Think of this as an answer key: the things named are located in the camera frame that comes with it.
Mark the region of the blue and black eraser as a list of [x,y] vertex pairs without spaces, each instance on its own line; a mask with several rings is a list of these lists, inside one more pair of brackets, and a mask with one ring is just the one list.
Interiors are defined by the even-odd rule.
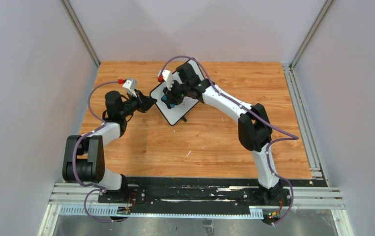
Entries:
[[165,103],[165,105],[166,105],[167,103],[172,103],[172,104],[174,104],[174,100],[171,99],[171,98],[169,98],[169,97],[167,96],[167,102],[164,102],[164,103]]

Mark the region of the black framed whiteboard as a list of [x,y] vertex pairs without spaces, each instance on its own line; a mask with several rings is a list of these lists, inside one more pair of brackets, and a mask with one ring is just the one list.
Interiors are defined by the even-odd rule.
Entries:
[[[185,97],[203,100],[202,93],[209,86],[209,84],[207,78],[194,58],[188,58],[182,65],[178,66],[174,71],[171,72],[174,77],[174,83],[184,83],[191,87],[191,90],[187,95],[185,95]],[[175,125],[181,120],[180,118],[186,112],[186,108],[184,108],[182,104],[179,104],[172,109],[168,109],[165,103],[161,101],[161,97],[164,95],[163,88],[166,86],[161,73],[162,71],[159,72],[158,75],[159,85],[157,85],[150,92],[150,96],[157,100],[155,105],[167,123],[169,125]]]

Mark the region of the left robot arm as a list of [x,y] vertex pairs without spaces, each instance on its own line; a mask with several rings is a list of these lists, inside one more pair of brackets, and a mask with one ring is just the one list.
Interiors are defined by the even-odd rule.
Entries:
[[93,186],[102,194],[112,192],[119,201],[129,194],[127,179],[106,168],[104,148],[124,134],[128,116],[135,111],[146,113],[157,102],[139,90],[125,101],[123,97],[115,90],[105,94],[102,124],[86,134],[67,138],[62,166],[64,181],[83,187]]

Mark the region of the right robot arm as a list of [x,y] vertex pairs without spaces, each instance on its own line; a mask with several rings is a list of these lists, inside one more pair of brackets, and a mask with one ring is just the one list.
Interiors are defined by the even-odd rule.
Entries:
[[251,105],[225,93],[210,79],[199,62],[195,70],[188,60],[171,72],[162,68],[157,80],[163,84],[161,102],[168,110],[182,105],[190,98],[210,105],[236,121],[238,139],[242,146],[251,152],[258,170],[259,188],[265,199],[274,199],[281,189],[272,163],[272,126],[265,107],[260,103]]

